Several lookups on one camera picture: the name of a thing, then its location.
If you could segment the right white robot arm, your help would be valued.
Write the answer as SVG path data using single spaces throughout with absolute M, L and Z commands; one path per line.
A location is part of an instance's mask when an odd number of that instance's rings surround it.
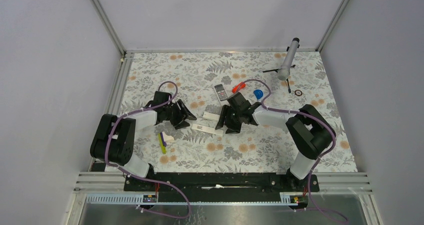
M 226 127 L 226 134 L 238 134 L 242 124 L 287 128 L 298 154 L 288 169 L 287 186 L 293 191 L 301 190 L 336 133 L 311 104 L 299 110 L 282 110 L 265 106 L 261 102 L 250 103 L 237 92 L 229 97 L 221 108 L 216 130 Z

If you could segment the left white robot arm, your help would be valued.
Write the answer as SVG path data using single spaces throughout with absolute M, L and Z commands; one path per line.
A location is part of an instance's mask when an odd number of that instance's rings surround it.
M 118 121 L 118 116 L 104 114 L 99 122 L 90 146 L 90 155 L 105 162 L 105 153 L 110 164 L 123 168 L 129 175 L 135 175 L 136 184 L 144 191 L 152 189 L 155 177 L 149 173 L 150 164 L 133 154 L 135 133 L 146 127 L 169 121 L 174 129 L 187 128 L 187 120 L 197 118 L 181 99 L 172 101 L 169 92 L 156 91 L 153 100 L 138 112 L 130 113 Z

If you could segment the white rectangular stick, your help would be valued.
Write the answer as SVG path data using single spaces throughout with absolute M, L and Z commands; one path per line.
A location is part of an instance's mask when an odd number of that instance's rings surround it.
M 221 136 L 221 137 L 224 135 L 224 131 L 221 130 L 221 129 L 214 129 L 212 127 L 208 127 L 208 126 L 200 125 L 200 124 L 196 124 L 196 123 L 194 123 L 191 126 L 191 128 L 193 130 L 196 130 L 196 131 L 200 131 L 200 132 L 204 132 L 204 133 L 209 133 L 209 134 L 217 135 L 217 136 Z

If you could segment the white remote control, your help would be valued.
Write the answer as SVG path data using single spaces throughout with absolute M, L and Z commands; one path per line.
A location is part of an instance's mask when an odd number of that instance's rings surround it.
M 229 105 L 228 103 L 228 95 L 226 93 L 226 90 L 223 86 L 223 84 L 217 84 L 213 86 L 213 90 L 217 96 L 218 102 L 221 106 L 223 105 Z

